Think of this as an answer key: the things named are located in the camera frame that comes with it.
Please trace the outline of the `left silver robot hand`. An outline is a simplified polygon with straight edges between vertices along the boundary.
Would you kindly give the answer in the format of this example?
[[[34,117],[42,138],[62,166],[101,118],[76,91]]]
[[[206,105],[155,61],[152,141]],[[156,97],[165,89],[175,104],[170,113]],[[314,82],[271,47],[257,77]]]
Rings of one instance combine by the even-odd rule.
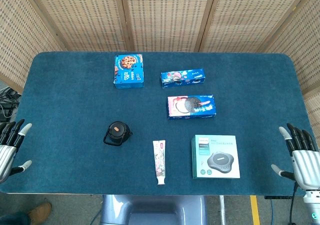
[[[0,123],[0,184],[12,175],[23,173],[32,165],[32,161],[27,160],[24,164],[13,167],[24,138],[32,127],[31,123],[27,123],[21,129],[24,122],[25,120],[21,119],[18,122]]]

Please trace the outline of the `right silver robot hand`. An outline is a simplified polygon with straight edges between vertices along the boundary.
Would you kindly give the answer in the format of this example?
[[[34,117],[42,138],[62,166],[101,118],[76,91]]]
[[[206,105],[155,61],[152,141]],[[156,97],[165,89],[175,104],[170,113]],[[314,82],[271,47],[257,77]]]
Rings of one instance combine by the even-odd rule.
[[[310,133],[290,123],[278,130],[287,146],[293,172],[275,164],[271,165],[272,170],[280,177],[295,181],[304,191],[320,191],[320,151]]]

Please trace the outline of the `black round pot with lid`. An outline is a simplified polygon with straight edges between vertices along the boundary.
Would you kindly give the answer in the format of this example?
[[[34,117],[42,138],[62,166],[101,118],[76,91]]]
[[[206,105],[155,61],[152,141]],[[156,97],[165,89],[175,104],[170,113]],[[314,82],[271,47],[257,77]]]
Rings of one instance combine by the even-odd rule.
[[[110,146],[121,146],[133,133],[129,126],[122,121],[115,121],[109,125],[103,143]]]

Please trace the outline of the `silver blue robot base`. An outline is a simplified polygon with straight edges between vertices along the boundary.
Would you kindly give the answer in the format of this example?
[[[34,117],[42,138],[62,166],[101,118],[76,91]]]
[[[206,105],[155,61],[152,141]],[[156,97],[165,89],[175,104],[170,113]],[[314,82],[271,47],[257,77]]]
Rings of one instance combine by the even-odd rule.
[[[203,195],[104,195],[99,225],[207,225]]]

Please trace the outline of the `brown shoe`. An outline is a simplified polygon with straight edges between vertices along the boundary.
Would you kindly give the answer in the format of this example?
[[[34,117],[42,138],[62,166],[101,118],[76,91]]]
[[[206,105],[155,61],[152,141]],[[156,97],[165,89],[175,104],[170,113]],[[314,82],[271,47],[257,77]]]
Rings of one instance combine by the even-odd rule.
[[[41,225],[49,217],[52,211],[52,204],[44,202],[27,213],[30,219],[30,225]]]

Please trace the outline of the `teal Philips speaker box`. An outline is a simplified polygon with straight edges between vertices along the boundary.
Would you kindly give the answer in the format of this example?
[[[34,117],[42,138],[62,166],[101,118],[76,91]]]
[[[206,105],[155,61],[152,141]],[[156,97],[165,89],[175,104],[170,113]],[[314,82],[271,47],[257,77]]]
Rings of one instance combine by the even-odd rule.
[[[234,135],[199,135],[191,140],[194,179],[239,179],[240,166]]]

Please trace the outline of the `large blue pink Oreo box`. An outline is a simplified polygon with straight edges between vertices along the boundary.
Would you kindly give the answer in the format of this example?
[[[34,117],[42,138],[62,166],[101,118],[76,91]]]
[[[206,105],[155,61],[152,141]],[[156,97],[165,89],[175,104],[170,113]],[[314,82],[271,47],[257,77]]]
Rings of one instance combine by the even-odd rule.
[[[214,96],[183,95],[167,97],[169,120],[213,118],[217,114]]]

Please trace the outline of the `floral toothpaste tube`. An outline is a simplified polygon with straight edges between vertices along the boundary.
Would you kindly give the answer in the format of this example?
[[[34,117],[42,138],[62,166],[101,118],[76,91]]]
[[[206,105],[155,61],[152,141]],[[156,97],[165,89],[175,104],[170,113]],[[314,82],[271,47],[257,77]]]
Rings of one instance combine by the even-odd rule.
[[[166,178],[166,141],[155,140],[153,143],[153,154],[155,174],[158,185],[165,185]]]

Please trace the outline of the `blue chocolate chip cookie box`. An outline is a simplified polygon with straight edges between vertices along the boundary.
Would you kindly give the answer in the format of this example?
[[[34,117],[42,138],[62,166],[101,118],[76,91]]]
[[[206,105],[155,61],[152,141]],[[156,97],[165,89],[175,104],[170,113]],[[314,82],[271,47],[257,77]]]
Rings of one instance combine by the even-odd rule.
[[[145,81],[142,54],[116,55],[113,83],[117,89],[143,88]]]

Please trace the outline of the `slim blue Oreo box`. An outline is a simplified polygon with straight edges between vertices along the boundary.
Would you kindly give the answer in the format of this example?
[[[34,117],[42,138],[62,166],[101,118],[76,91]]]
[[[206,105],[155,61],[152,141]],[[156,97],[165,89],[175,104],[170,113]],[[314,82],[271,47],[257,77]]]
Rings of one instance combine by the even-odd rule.
[[[160,75],[162,88],[202,84],[206,79],[203,68],[162,72]]]

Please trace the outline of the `blue table cloth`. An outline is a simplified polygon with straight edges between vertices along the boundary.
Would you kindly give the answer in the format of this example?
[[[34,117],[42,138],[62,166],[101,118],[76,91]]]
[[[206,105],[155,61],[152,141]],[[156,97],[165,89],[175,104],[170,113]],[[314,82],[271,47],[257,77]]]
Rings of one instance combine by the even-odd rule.
[[[312,131],[292,60],[281,53],[145,52],[144,87],[114,86],[113,52],[42,52],[32,61],[16,118],[31,123],[15,165],[32,165],[0,193],[288,196],[292,171],[280,126]],[[162,88],[161,73],[204,69],[204,83]],[[168,119],[168,97],[213,95],[216,115]],[[132,135],[103,138],[113,122]],[[233,135],[239,179],[192,176],[195,135]],[[153,141],[165,140],[165,185]]]

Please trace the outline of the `woven bamboo folding screen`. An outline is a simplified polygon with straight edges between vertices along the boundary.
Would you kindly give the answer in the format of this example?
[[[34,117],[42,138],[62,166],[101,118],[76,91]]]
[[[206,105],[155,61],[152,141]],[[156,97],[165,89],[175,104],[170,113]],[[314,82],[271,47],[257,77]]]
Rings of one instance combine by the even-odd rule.
[[[320,145],[320,0],[0,0],[0,90],[51,51],[286,54]]]

